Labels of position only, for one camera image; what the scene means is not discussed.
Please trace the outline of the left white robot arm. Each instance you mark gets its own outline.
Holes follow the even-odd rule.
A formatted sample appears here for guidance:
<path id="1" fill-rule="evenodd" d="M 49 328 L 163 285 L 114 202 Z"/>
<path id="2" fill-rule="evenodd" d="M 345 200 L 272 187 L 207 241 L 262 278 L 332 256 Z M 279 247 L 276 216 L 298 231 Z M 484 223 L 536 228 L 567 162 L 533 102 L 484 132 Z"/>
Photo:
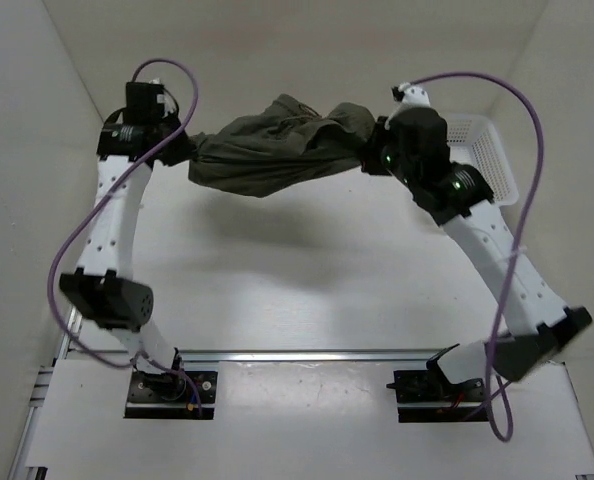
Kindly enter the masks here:
<path id="1" fill-rule="evenodd" d="M 131 118 L 123 110 L 104 123 L 97 146 L 96 201 L 105 200 L 87 228 L 86 244 L 72 273 L 60 275 L 59 289 L 83 316 L 126 348 L 143 385 L 165 401 L 188 394 L 181 358 L 152 319 L 154 293 L 133 279 L 133 244 L 142 197 L 152 175 L 153 155 L 137 160 L 181 125 L 175 113 L 162 119 Z"/>

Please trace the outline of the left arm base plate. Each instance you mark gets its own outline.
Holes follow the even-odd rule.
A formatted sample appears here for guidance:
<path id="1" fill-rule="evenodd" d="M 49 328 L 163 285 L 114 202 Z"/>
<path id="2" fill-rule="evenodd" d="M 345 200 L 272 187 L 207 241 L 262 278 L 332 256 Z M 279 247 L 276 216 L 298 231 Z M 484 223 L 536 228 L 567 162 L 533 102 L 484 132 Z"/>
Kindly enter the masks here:
<path id="1" fill-rule="evenodd" d="M 126 396 L 124 417 L 138 420 L 214 419 L 218 372 L 185 370 L 176 374 L 133 371 Z"/>

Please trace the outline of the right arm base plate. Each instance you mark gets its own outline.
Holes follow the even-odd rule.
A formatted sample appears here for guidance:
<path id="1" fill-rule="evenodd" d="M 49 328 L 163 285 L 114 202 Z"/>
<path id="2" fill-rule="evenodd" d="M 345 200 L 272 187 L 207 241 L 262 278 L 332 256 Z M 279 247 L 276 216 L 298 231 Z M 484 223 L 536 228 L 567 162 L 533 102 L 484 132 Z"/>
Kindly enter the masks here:
<path id="1" fill-rule="evenodd" d="M 395 370 L 386 387 L 395 392 L 399 423 L 488 421 L 480 379 L 442 386 L 428 370 Z"/>

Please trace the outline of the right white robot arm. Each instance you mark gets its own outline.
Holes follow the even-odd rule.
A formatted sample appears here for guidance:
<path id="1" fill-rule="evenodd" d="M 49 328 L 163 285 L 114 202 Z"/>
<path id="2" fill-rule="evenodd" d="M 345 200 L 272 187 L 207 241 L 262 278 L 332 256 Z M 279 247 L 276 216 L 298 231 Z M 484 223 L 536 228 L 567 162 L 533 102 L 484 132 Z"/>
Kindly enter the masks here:
<path id="1" fill-rule="evenodd" d="M 488 337 L 454 344 L 426 363 L 426 387 L 447 400 L 483 388 L 489 376 L 517 382 L 561 353 L 592 324 L 548 286 L 502 217 L 494 185 L 451 152 L 450 129 L 430 108 L 381 116 L 363 147 L 362 169 L 389 175 L 411 193 L 469 259 L 497 301 Z"/>

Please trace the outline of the olive green shorts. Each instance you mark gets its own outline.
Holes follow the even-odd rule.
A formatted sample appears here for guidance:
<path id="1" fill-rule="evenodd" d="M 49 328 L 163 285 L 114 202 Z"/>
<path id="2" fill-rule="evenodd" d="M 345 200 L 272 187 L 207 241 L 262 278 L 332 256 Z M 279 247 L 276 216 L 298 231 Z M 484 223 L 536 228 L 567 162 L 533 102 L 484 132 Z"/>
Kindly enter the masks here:
<path id="1" fill-rule="evenodd" d="M 262 112 L 192 137 L 188 179 L 222 192 L 264 198 L 293 185 L 358 168 L 376 126 L 364 106 L 342 102 L 320 115 L 281 94 Z"/>

